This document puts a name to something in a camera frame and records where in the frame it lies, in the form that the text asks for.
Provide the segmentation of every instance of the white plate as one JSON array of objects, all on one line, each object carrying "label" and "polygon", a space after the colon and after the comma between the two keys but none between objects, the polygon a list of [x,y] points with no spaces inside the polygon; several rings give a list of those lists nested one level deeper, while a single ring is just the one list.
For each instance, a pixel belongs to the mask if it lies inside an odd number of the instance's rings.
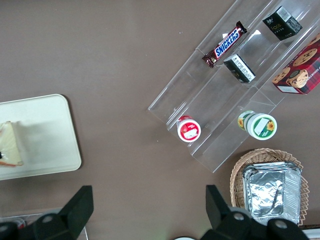
[{"label": "white plate", "polygon": [[81,157],[67,99],[60,94],[0,103],[11,121],[22,166],[0,167],[0,180],[77,170]]}]

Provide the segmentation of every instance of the small black box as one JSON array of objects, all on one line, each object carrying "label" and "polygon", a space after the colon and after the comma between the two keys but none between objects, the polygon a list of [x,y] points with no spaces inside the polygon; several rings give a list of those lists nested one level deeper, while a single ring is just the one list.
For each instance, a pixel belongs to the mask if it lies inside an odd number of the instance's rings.
[{"label": "small black box", "polygon": [[263,22],[279,40],[290,38],[302,29],[299,22],[283,6],[264,19]]},{"label": "small black box", "polygon": [[238,54],[226,58],[223,62],[241,83],[250,83],[256,77]]}]

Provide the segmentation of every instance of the green and white cup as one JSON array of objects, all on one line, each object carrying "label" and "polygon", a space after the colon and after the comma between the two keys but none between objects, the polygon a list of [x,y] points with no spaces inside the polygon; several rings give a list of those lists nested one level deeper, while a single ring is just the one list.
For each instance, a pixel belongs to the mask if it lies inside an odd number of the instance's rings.
[{"label": "green and white cup", "polygon": [[274,117],[251,110],[241,113],[238,117],[238,125],[241,129],[247,131],[250,136],[258,140],[272,138],[278,126]]}]

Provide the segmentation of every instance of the wicker basket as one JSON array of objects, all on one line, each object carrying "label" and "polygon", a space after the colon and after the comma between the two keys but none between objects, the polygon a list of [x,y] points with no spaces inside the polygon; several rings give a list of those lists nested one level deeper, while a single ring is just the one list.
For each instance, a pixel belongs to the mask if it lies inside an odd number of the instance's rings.
[{"label": "wicker basket", "polygon": [[[243,155],[240,160],[235,164],[230,178],[230,193],[231,203],[233,207],[244,208],[244,185],[242,179],[243,169],[250,164],[258,163],[275,163],[275,162],[293,162],[300,169],[303,168],[301,162],[293,157],[290,153],[281,150],[272,150],[269,148],[260,148],[248,152]],[[300,191],[300,221],[299,226],[303,224],[303,220],[306,219],[308,210],[308,182],[302,176],[301,177],[301,191]]]}]

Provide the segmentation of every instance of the clear acrylic shelf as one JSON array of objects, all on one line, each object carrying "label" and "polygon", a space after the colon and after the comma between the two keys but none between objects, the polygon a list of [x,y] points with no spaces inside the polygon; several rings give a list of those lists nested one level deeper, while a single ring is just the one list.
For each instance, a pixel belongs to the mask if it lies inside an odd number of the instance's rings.
[{"label": "clear acrylic shelf", "polygon": [[[283,6],[302,25],[300,32],[279,41],[262,22]],[[241,21],[248,30],[214,68],[202,57]],[[195,49],[148,110],[166,124],[178,139],[177,120],[192,116],[201,136],[186,143],[190,154],[214,172],[249,134],[238,127],[240,113],[253,110],[269,114],[287,95],[272,78],[320,32],[319,0],[237,0]],[[238,54],[256,77],[240,83],[224,66],[224,59]]]}]

